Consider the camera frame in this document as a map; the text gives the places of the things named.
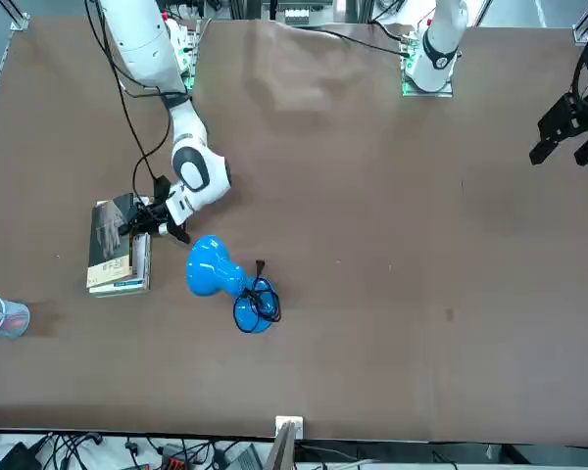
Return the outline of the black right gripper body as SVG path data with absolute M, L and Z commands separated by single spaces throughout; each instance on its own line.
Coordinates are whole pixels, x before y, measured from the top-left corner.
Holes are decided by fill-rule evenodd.
M 120 226 L 120 234 L 168 235 L 167 207 L 160 203 L 146 205 L 142 200 L 136 200 Z

